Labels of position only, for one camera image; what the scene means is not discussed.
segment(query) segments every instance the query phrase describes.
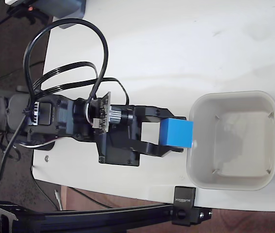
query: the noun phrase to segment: floor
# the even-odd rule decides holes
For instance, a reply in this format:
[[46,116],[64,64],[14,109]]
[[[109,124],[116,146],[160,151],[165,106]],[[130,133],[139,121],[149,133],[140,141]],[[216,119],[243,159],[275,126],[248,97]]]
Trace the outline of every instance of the floor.
[[[5,16],[7,6],[0,0],[0,20]],[[24,50],[33,35],[42,28],[40,22],[29,25],[27,19],[11,19],[0,26],[0,76],[22,67]],[[48,37],[35,47],[32,62],[44,60]],[[42,74],[43,65],[32,69],[33,77]],[[14,90],[17,85],[24,85],[22,72],[0,82],[0,88]],[[8,160],[3,180],[0,182],[0,200],[9,200],[36,211],[52,211],[53,207],[34,186],[30,178],[32,150],[19,148],[22,159],[16,163]],[[55,200],[54,189],[60,186],[38,182],[45,192]],[[99,193],[87,192],[89,196],[113,207],[147,204],[146,201],[126,199]],[[96,210],[101,207],[83,198],[67,187],[62,187],[62,200],[66,209]],[[275,232],[275,213],[214,210],[212,220],[199,226],[185,228],[171,223],[159,224],[131,232]]]
[[[0,0],[0,20],[6,16],[8,6]],[[43,27],[38,21],[31,25],[27,19],[11,19],[0,26],[0,76],[22,67],[25,48],[33,36]],[[44,60],[48,36],[36,45],[31,61]],[[32,69],[33,77],[42,74],[43,64]],[[12,75],[0,82],[1,89],[15,90],[17,85],[24,85],[22,72]],[[12,201],[37,211],[52,211],[54,208],[34,186],[30,177],[31,157],[33,150],[19,148],[22,159],[18,163],[8,159],[3,180],[0,182],[0,200]],[[39,182],[42,189],[54,200],[54,189],[60,186]]]

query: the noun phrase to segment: robotic arm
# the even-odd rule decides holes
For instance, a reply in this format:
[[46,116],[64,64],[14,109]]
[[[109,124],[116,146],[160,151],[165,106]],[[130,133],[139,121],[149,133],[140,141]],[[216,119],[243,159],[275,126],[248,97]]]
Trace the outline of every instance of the robotic arm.
[[[28,118],[16,143],[38,150],[52,149],[61,137],[94,142],[102,164],[138,166],[140,154],[163,157],[183,149],[141,141],[142,122],[160,122],[176,117],[168,109],[153,106],[111,105],[111,93],[92,100],[71,100],[62,95],[47,95],[35,101],[33,120]],[[22,120],[29,94],[0,90],[0,133],[14,133]],[[93,123],[86,119],[86,110]]]

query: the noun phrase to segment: circuit board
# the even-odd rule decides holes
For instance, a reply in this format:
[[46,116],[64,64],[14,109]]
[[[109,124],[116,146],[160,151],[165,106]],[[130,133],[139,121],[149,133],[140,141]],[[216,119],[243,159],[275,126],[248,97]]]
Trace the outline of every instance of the circuit board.
[[110,111],[110,97],[111,92],[109,91],[101,100],[99,104],[99,118],[93,119],[93,128],[101,129],[105,133],[109,129],[109,111]]

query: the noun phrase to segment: square bowl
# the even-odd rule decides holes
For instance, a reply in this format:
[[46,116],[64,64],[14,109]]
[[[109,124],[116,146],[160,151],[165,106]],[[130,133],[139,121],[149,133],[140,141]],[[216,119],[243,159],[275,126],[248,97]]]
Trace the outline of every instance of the square bowl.
[[207,94],[190,110],[187,173],[200,188],[265,187],[275,174],[275,101],[262,91]]

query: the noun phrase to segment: brown floor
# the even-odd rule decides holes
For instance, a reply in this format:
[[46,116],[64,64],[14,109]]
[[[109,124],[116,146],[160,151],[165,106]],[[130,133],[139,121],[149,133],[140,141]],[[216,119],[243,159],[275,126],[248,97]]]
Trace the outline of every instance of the brown floor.
[[[111,207],[131,207],[154,202],[122,198],[82,190],[93,199]],[[103,207],[89,201],[75,191],[62,186],[63,207],[67,210],[99,210]],[[182,227],[170,222],[130,230],[130,233],[256,233],[275,232],[275,212],[213,210],[212,219],[197,226]]]

